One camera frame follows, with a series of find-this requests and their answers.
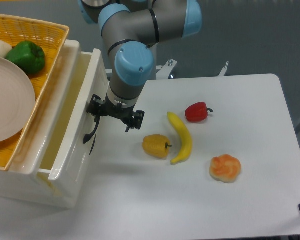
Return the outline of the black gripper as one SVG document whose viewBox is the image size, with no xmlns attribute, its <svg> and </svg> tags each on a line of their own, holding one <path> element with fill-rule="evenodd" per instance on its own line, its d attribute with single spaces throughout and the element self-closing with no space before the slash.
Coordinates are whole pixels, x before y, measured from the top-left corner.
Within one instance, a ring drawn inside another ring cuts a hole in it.
<svg viewBox="0 0 300 240">
<path fill-rule="evenodd" d="M 93 94 L 86 112 L 94 117 L 94 122 L 98 122 L 101 117 L 108 116 L 119 119 L 126 123 L 125 132 L 128 133 L 130 129 L 140 130 L 145 116 L 144 111 L 134 111 L 134 107 L 135 105 L 127 107 L 121 102 L 113 104 L 108 97 L 101 100 L 98 95 Z"/>
</svg>

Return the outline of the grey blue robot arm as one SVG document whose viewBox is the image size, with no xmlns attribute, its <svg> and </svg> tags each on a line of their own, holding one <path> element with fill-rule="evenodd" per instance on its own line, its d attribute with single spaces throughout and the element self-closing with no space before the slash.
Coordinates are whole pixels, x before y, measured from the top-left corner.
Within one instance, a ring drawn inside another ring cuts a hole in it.
<svg viewBox="0 0 300 240">
<path fill-rule="evenodd" d="M 80 0 L 88 23 L 98 24 L 112 76 L 104 99 L 94 95 L 87 112 L 121 120 L 140 129 L 145 113 L 134 111 L 146 82 L 155 77 L 152 48 L 201 31 L 203 15 L 196 0 Z"/>
</svg>

